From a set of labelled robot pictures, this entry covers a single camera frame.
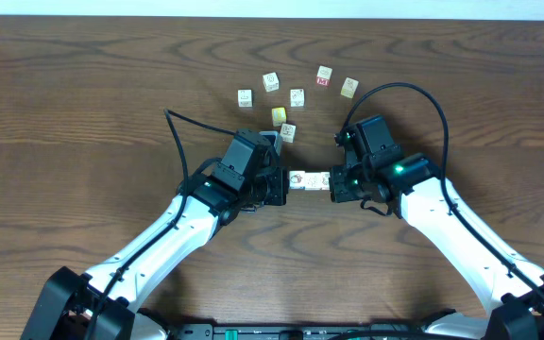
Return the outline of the apple block blue side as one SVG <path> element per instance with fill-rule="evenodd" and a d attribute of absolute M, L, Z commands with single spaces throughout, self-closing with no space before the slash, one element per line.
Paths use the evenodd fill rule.
<path fill-rule="evenodd" d="M 291 189 L 303 190 L 305 188 L 305 172 L 290 171 L 289 184 Z"/>

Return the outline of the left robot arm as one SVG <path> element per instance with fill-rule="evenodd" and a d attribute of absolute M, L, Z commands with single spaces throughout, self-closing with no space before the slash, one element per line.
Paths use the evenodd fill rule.
<path fill-rule="evenodd" d="M 105 262 L 78 275 L 64 266 L 43 286 L 24 339 L 164 339 L 142 305 L 189 254 L 240 212 L 286 202 L 288 173 L 266 161 L 240 172 L 219 158 L 184 180 L 164 213 Z"/>

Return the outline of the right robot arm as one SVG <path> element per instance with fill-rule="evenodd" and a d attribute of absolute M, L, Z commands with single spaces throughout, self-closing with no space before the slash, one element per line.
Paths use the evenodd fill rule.
<path fill-rule="evenodd" d="M 331 200 L 384 203 L 388 213 L 421 232 L 444 255 L 482 304 L 484 318 L 441 313 L 413 339 L 544 339 L 544 269 L 509 246 L 459 196 L 442 168 L 422 154 L 338 165 Z"/>

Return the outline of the white block blue side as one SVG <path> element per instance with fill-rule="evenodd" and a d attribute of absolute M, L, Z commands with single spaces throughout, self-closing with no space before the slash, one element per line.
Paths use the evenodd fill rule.
<path fill-rule="evenodd" d="M 305 190 L 321 190 L 323 188 L 322 174 L 319 172 L 305 173 L 303 187 Z"/>

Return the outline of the white block red side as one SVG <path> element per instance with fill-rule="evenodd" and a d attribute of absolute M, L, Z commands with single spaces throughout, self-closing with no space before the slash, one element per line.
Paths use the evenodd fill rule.
<path fill-rule="evenodd" d="M 321 189 L 329 190 L 330 189 L 330 173 L 321 172 L 320 176 L 321 176 Z"/>

